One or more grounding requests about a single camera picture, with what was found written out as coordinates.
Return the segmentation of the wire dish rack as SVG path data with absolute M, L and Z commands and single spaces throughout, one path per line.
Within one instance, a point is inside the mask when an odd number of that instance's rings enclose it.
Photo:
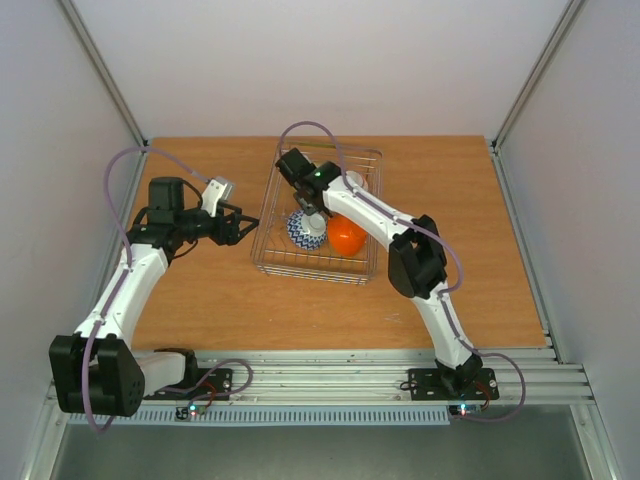
M 375 275 L 380 244 L 370 235 L 353 256 L 339 253 L 326 234 L 312 250 L 301 248 L 290 237 L 287 224 L 292 215 L 301 216 L 302 207 L 294 190 L 275 167 L 275 162 L 292 148 L 298 148 L 316 166 L 327 161 L 340 165 L 335 146 L 328 141 L 288 140 L 276 146 L 260 211 L 260 222 L 251 248 L 257 268 L 267 274 L 362 285 Z M 366 189 L 376 196 L 382 190 L 383 153 L 373 147 L 342 144 L 347 170 L 366 181 Z

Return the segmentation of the blue patterned bowl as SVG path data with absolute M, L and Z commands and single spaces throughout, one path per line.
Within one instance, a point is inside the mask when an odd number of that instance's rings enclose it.
M 303 250 L 319 249 L 327 240 L 327 225 L 320 213 L 307 215 L 302 209 L 293 212 L 286 222 L 292 243 Z

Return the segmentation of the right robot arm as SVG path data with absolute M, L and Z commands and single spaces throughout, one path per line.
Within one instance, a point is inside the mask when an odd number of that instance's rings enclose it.
M 364 188 L 364 182 L 333 162 L 313 164 L 297 148 L 275 167 L 308 211 L 339 214 L 363 229 L 388 253 L 389 282 L 416 307 L 433 342 L 442 387 L 451 398 L 473 389 L 483 367 L 451 301 L 456 286 L 447 281 L 449 245 L 435 221 L 392 208 Z

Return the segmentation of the orange bowl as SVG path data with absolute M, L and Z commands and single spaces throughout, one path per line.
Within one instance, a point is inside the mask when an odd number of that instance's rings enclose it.
M 331 247 L 338 254 L 353 257 L 364 247 L 367 234 L 351 220 L 336 214 L 328 220 L 327 236 Z

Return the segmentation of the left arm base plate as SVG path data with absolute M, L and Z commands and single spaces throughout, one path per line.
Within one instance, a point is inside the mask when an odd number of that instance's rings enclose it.
M 233 387 L 233 370 L 231 368 L 218 368 L 210 373 L 199 385 L 206 369 L 201 368 L 197 374 L 190 379 L 164 387 L 151 395 L 144 397 L 145 400 L 191 400 L 200 395 L 206 398 L 211 396 L 212 389 L 216 391 L 216 398 L 228 400 Z

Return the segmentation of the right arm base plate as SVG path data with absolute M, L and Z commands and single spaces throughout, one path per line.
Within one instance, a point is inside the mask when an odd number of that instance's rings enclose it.
M 484 401 L 498 400 L 500 393 L 492 369 L 481 368 L 460 393 L 450 393 L 436 368 L 413 368 L 407 371 L 404 386 L 414 401 Z

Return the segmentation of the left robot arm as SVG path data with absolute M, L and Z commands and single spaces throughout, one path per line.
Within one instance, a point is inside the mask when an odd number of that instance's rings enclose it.
M 200 240 L 238 244 L 259 221 L 229 202 L 233 185 L 222 177 L 185 205 L 191 185 L 179 177 L 150 181 L 148 203 L 125 234 L 111 280 L 87 318 L 71 335 L 58 335 L 49 360 L 60 409 L 86 416 L 131 417 L 142 400 L 159 392 L 195 395 L 207 376 L 193 351 L 170 347 L 136 359 L 131 342 L 141 313 L 171 263 Z

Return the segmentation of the red patterned bowl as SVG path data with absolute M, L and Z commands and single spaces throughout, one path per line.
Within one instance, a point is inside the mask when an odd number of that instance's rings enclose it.
M 352 180 L 358 187 L 362 188 L 365 191 L 369 191 L 369 186 L 366 179 L 358 172 L 353 170 L 348 170 L 346 175 Z

